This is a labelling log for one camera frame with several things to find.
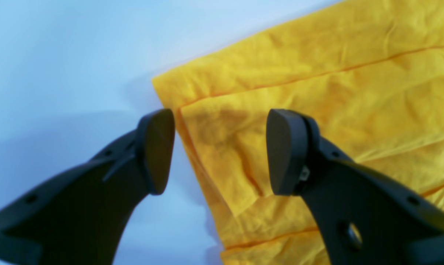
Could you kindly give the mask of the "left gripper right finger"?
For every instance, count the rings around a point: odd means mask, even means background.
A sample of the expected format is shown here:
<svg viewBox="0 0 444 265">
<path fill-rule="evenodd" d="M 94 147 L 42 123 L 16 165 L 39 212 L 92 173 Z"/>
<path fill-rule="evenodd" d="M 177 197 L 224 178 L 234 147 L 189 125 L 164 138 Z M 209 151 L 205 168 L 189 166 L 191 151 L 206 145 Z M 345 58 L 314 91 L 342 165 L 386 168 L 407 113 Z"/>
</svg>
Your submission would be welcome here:
<svg viewBox="0 0 444 265">
<path fill-rule="evenodd" d="M 310 116 L 271 109 L 266 126 L 275 195 L 303 199 L 333 265 L 444 265 L 444 212 L 354 162 Z"/>
</svg>

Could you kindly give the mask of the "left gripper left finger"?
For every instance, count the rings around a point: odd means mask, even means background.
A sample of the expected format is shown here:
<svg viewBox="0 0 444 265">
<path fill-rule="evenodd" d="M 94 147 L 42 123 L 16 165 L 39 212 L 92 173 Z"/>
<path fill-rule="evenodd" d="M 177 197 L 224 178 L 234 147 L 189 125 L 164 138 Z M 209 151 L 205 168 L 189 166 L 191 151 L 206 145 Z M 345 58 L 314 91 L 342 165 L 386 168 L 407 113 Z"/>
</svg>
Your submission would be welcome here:
<svg viewBox="0 0 444 265">
<path fill-rule="evenodd" d="M 12 265 L 111 265 L 134 209 L 164 193 L 175 139 L 170 109 L 89 161 L 48 179 L 0 210 L 0 260 Z"/>
</svg>

